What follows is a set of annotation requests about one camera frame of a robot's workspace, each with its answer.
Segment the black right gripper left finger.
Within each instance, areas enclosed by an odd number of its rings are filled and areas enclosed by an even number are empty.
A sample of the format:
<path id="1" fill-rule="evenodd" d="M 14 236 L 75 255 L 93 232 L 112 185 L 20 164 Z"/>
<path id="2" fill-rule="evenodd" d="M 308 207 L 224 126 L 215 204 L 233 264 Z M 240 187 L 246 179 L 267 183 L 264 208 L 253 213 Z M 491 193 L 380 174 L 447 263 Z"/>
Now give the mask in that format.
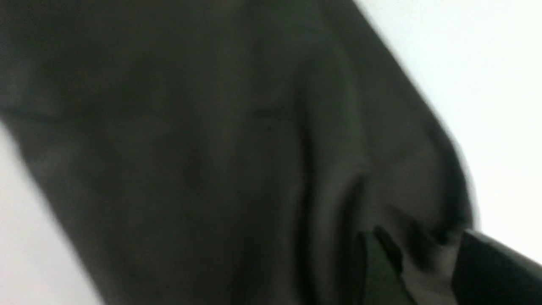
<path id="1" fill-rule="evenodd" d="M 402 278 L 403 255 L 382 227 L 358 235 L 361 274 L 358 276 L 359 305 L 415 305 Z"/>

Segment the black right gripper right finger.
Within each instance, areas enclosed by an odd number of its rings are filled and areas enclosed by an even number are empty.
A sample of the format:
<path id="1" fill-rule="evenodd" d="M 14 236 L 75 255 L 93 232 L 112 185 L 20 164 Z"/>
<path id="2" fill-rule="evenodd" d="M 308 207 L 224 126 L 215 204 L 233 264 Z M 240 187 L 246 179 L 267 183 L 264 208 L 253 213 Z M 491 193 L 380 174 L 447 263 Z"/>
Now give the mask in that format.
<path id="1" fill-rule="evenodd" d="M 542 267 L 480 232 L 465 230 L 452 290 L 459 305 L 540 305 Z"/>

